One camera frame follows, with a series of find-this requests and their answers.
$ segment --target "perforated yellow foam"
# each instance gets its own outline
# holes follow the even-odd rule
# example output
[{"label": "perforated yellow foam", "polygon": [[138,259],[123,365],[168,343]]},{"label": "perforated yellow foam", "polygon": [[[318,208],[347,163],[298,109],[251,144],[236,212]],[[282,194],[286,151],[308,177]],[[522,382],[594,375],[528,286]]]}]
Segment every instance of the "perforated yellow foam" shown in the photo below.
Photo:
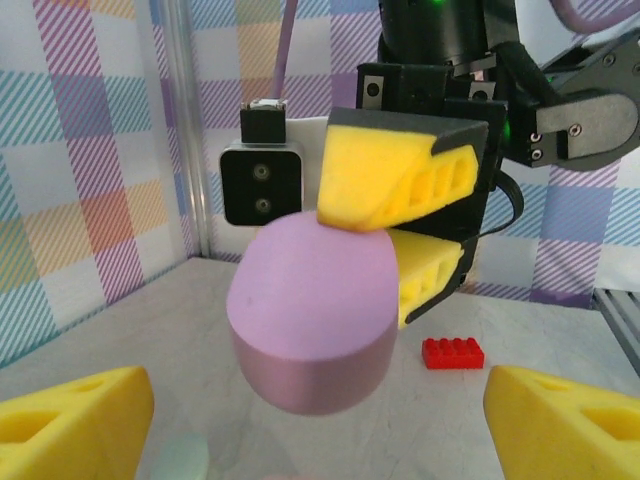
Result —
[{"label": "perforated yellow foam", "polygon": [[444,290],[462,257],[462,246],[440,238],[387,230],[398,262],[398,324],[406,326],[407,316]]},{"label": "perforated yellow foam", "polygon": [[152,416],[140,367],[0,403],[0,480],[133,480]]},{"label": "perforated yellow foam", "polygon": [[494,367],[484,410],[506,480],[640,480],[640,399]]},{"label": "perforated yellow foam", "polygon": [[372,231],[415,220],[473,193],[478,161],[473,147],[438,155],[425,133],[329,125],[318,221]]}]

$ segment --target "camera lens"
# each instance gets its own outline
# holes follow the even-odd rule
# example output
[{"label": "camera lens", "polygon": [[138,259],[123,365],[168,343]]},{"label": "camera lens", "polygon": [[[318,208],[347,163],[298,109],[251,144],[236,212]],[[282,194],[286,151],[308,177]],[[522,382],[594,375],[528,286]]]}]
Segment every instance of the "camera lens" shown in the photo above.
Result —
[{"label": "camera lens", "polygon": [[261,198],[256,201],[256,210],[260,213],[269,213],[271,210],[271,202],[266,198]]},{"label": "camera lens", "polygon": [[267,178],[269,178],[270,174],[271,172],[269,171],[269,167],[267,167],[266,165],[259,164],[253,167],[253,177],[256,180],[263,182]]}]

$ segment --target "plaid fabric backdrop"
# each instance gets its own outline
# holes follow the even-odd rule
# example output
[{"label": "plaid fabric backdrop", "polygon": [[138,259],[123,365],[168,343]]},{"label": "plaid fabric backdrop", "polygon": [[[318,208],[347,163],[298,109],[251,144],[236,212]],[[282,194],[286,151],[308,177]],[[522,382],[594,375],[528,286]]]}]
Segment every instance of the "plaid fabric backdrop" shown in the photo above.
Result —
[{"label": "plaid fabric backdrop", "polygon": [[[239,137],[238,105],[269,94],[284,0],[190,0],[194,50],[213,190],[215,250],[238,260],[254,236],[224,219],[218,157]],[[585,18],[628,0],[583,0]],[[518,2],[523,42],[544,62],[580,40],[548,2]],[[356,66],[373,61],[380,31],[375,0],[300,0],[285,82],[292,117],[354,106]],[[544,36],[539,25],[544,24]],[[640,152],[596,173],[505,165],[527,207],[512,228],[483,240],[466,291],[588,307],[594,286],[640,290]],[[511,214],[492,195],[486,227]]]},{"label": "plaid fabric backdrop", "polygon": [[148,6],[0,12],[1,367],[193,248]]}]

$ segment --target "white table surface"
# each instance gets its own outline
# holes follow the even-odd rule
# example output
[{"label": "white table surface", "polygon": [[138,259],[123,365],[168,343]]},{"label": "white table surface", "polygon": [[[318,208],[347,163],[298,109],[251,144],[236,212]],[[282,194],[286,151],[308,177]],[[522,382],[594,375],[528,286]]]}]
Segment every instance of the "white table surface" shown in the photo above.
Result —
[{"label": "white table surface", "polygon": [[[401,332],[387,378],[364,403],[324,418],[285,414],[250,390],[234,360],[224,310],[234,270],[188,261],[1,370],[0,400],[139,364],[156,397],[141,479],[167,439],[199,432],[225,480],[295,473],[318,480],[497,480],[503,476],[482,411],[491,365],[640,395],[640,380],[599,313],[456,294]],[[427,370],[422,340],[455,336],[476,337],[487,368]]]}]

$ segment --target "pink object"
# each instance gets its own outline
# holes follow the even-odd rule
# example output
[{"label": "pink object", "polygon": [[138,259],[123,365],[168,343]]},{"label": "pink object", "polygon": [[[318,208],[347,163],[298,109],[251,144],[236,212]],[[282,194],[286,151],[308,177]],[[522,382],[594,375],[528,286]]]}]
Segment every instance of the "pink object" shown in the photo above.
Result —
[{"label": "pink object", "polygon": [[275,407],[325,415],[384,378],[398,332],[398,267],[385,231],[280,218],[249,245],[227,297],[240,368]]}]

